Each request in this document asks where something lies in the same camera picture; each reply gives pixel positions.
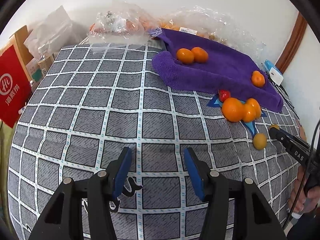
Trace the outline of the person's right hand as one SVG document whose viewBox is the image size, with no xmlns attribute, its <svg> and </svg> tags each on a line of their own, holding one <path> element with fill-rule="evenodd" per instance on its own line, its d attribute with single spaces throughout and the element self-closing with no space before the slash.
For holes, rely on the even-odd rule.
<svg viewBox="0 0 320 240">
<path fill-rule="evenodd" d="M 287 201 L 288 209 L 291 209 L 292 204 L 295 200 L 295 197 L 298 193 L 298 189 L 299 189 L 300 183 L 302 182 L 304 171 L 305 171 L 304 167 L 302 166 L 298 167 L 297 178 L 294 181 L 293 189 Z M 307 213 L 312 211 L 317 206 L 319 202 L 319 197 L 320 197 L 319 186 L 316 186 L 310 189 L 308 191 L 307 196 L 305 195 L 304 191 L 301 190 L 293 212 L 299 213 L 303 211 L 304 213 Z"/>
</svg>

